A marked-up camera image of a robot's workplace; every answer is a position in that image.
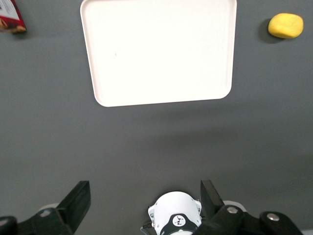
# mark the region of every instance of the gray tabletop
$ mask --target gray tabletop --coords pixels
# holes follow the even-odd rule
[[[211,179],[250,214],[313,228],[313,1],[238,0],[233,82],[220,100],[105,108],[93,95],[81,0],[17,0],[0,35],[0,216],[19,221],[90,180],[84,234],[139,234],[162,193]],[[267,34],[303,17],[293,40]]]

